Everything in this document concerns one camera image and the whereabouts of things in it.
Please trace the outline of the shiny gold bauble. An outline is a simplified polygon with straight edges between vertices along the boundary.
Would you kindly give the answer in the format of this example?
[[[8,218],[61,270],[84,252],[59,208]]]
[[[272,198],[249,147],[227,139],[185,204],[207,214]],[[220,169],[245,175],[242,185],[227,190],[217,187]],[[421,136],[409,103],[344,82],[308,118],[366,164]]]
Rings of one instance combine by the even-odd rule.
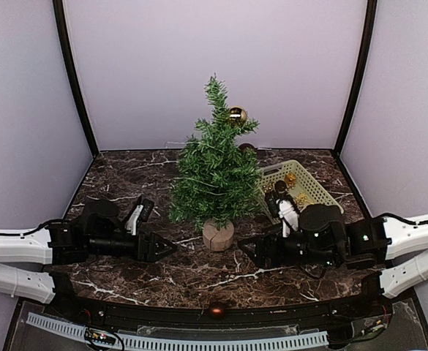
[[[248,119],[247,111],[240,106],[233,106],[229,112],[229,122],[233,126],[242,126]]]

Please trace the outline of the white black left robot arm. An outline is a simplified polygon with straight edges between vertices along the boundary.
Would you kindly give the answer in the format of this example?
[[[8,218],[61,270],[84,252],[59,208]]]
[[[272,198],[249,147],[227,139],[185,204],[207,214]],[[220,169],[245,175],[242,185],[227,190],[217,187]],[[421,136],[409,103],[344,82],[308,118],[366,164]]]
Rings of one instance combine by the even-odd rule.
[[[129,257],[155,263],[177,250],[156,233],[140,231],[154,202],[139,197],[121,219],[119,207],[109,200],[92,200],[72,220],[51,219],[34,229],[0,230],[0,293],[49,304],[67,319],[83,312],[83,304],[72,292],[66,276],[18,268],[19,263],[70,265],[89,256]]]

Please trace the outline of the brown bauble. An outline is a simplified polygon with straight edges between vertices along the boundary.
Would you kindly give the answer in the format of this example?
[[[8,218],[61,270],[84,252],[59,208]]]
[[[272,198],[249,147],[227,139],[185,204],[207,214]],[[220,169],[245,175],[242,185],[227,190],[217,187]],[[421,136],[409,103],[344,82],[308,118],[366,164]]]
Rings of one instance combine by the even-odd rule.
[[[221,302],[213,302],[209,304],[209,316],[215,320],[220,320],[225,317],[226,305]]]
[[[239,146],[239,149],[242,153],[246,153],[247,151],[255,152],[256,148],[250,143],[243,143]]]

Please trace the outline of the small green christmas tree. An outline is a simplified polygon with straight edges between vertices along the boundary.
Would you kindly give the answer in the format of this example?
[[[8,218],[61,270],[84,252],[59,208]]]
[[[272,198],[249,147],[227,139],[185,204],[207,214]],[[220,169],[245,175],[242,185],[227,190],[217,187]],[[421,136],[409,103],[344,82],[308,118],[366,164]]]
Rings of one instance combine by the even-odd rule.
[[[229,122],[228,89],[212,75],[204,87],[211,118],[199,118],[177,160],[178,175],[170,188],[170,220],[190,222],[204,245],[223,252],[233,244],[234,222],[259,212],[261,178],[256,152],[242,153],[237,142],[254,133],[257,120],[242,126]]]

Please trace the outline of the beige plastic basket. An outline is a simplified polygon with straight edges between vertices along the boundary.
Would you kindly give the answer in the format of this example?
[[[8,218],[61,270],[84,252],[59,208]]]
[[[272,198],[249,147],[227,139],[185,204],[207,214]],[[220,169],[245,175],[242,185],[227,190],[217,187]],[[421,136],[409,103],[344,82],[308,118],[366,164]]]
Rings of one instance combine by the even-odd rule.
[[[324,189],[324,187],[296,160],[289,160],[280,162],[275,165],[269,165],[260,169],[261,179],[258,182],[258,203],[262,212],[267,216],[270,223],[279,224],[279,218],[274,218],[266,205],[265,190],[274,188],[274,184],[278,180],[284,181],[286,173],[294,173],[296,176],[296,186],[293,188],[288,187],[288,194],[294,199],[300,194],[304,193],[312,201],[312,204],[323,205],[336,205],[341,214],[344,214],[343,207]]]

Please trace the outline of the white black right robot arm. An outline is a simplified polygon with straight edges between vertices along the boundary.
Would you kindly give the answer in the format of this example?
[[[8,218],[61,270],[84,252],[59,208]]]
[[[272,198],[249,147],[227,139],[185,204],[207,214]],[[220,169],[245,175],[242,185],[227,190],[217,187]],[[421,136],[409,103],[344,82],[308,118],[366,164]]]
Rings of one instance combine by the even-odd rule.
[[[362,294],[353,300],[353,311],[360,317],[368,317],[380,307],[381,295],[395,298],[428,280],[428,214],[405,219],[386,213],[347,224],[337,206],[314,204],[296,221],[285,212],[279,215],[281,224],[238,242],[258,268],[311,264],[364,270],[416,253],[399,265],[363,278]]]

